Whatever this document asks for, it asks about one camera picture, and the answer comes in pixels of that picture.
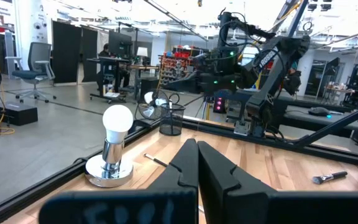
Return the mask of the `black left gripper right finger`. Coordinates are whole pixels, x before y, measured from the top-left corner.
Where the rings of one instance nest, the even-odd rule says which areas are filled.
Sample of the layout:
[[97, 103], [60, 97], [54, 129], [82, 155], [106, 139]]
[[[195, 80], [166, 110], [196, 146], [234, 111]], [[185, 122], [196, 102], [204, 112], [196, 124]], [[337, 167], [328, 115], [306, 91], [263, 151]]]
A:
[[198, 142], [199, 185], [208, 223], [358, 224], [358, 192], [277, 191]]

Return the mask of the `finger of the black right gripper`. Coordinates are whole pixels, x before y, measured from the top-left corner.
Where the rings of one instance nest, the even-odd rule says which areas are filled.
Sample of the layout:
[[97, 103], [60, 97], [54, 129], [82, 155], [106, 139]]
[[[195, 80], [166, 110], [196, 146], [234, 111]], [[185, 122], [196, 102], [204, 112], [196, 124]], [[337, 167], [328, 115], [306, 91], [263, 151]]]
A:
[[186, 77], [168, 82], [167, 86], [185, 86], [185, 85], [198, 86], [199, 84], [200, 84], [200, 71], [194, 71]]

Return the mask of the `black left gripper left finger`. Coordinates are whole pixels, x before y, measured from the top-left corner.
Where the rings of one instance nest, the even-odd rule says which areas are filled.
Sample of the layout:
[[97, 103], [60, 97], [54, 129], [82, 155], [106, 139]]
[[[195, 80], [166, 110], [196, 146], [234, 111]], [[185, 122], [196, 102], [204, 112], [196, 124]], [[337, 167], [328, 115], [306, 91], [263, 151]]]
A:
[[48, 199], [39, 223], [197, 223], [198, 145], [187, 139], [165, 170], [138, 190], [72, 191]]

